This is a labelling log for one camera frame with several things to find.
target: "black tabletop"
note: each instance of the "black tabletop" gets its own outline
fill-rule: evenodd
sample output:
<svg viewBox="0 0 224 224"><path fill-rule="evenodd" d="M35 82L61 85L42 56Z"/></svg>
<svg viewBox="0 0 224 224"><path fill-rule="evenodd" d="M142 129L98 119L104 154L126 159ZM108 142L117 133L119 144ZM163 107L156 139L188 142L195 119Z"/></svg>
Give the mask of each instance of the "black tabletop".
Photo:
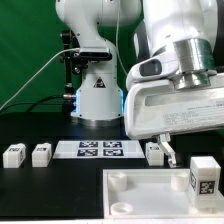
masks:
<svg viewBox="0 0 224 224"><path fill-rule="evenodd" d="M61 113L0 116L0 220L101 219L103 169L149 168L144 159L52 159L47 168L33 168L31 153L36 144L51 143L54 151L60 140L128 138L122 124L87 128L72 123ZM27 147L23 165L19 169L4 169L3 152L18 143ZM180 168L189 168L194 155L212 155L224 167L224 141L215 131L173 136L171 145L180 157ZM224 193L222 178L220 191Z"/></svg>

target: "green wall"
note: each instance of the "green wall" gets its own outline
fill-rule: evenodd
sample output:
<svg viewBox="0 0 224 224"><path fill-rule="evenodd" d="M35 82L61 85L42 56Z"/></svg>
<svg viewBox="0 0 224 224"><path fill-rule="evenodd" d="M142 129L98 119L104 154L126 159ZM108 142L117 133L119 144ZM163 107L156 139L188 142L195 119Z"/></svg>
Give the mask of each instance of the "green wall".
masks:
<svg viewBox="0 0 224 224"><path fill-rule="evenodd" d="M136 25L120 30L121 57L126 69L135 63L132 33ZM8 100L54 54L63 49L60 33L68 29L57 17L55 0L0 1L0 105ZM100 33L115 42L114 28ZM74 77L75 87L80 78ZM63 94L64 65L55 60L11 103L35 102L50 95ZM125 76L118 68L118 84L125 89ZM23 111L16 107L10 111ZM38 107L39 111L59 107Z"/></svg>

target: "black cable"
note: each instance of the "black cable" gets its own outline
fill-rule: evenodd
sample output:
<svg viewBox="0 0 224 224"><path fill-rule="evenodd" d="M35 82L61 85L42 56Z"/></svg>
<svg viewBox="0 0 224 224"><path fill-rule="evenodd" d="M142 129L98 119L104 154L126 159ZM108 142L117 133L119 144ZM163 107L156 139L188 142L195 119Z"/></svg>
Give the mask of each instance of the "black cable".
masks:
<svg viewBox="0 0 224 224"><path fill-rule="evenodd" d="M15 107L15 106L21 106L21 105L35 105L35 106L57 106L57 105L62 105L63 103L29 103L29 102L24 102L24 103L15 103L12 105L9 105L7 107L4 107L1 109L0 114L2 114L2 112L4 112L5 110L8 110L11 107Z"/></svg>
<svg viewBox="0 0 224 224"><path fill-rule="evenodd" d="M38 106L39 103L43 103L43 102L46 102L46 101L49 101L49 100L53 100L53 99L61 99L63 98L63 96L60 96L60 95L56 95L56 96L48 96L48 97L45 97L41 100L38 100L36 103L34 103L31 107L29 107L25 112L30 112L32 111L36 106Z"/></svg>

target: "white block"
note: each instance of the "white block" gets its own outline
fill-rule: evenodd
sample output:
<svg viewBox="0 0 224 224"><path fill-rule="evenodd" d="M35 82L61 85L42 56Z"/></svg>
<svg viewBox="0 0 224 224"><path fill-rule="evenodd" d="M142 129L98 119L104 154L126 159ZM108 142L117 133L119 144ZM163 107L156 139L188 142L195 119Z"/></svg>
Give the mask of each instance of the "white block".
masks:
<svg viewBox="0 0 224 224"><path fill-rule="evenodd" d="M157 143L146 144L146 158L150 166L164 165L164 152Z"/></svg>
<svg viewBox="0 0 224 224"><path fill-rule="evenodd" d="M32 153L33 167L47 167L52 156L51 144L38 144Z"/></svg>
<svg viewBox="0 0 224 224"><path fill-rule="evenodd" d="M24 144L10 145L3 153L4 168L19 168L26 158L26 146Z"/></svg>
<svg viewBox="0 0 224 224"><path fill-rule="evenodd" d="M192 157L188 197L193 207L215 208L221 167L212 156Z"/></svg>
<svg viewBox="0 0 224 224"><path fill-rule="evenodd" d="M171 189L184 192L189 186L189 173L176 172L171 175Z"/></svg>
<svg viewBox="0 0 224 224"><path fill-rule="evenodd" d="M108 188L115 192L125 191L127 188L127 174L123 172L108 174Z"/></svg>

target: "white tray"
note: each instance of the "white tray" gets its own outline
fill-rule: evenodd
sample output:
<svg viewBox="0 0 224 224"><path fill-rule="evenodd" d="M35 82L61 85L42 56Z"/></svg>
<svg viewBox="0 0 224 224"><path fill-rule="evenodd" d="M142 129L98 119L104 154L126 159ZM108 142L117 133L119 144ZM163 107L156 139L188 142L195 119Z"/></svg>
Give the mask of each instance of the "white tray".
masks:
<svg viewBox="0 0 224 224"><path fill-rule="evenodd" d="M197 210L190 205L187 192L171 188L171 175L189 169L151 169L151 170L104 170L103 196L104 218L224 218L224 198L217 195L216 209ZM124 173L127 187L116 192L108 189L108 175ZM122 202L133 206L131 214L112 215L111 206Z"/></svg>
<svg viewBox="0 0 224 224"><path fill-rule="evenodd" d="M59 141L54 159L145 158L138 141Z"/></svg>

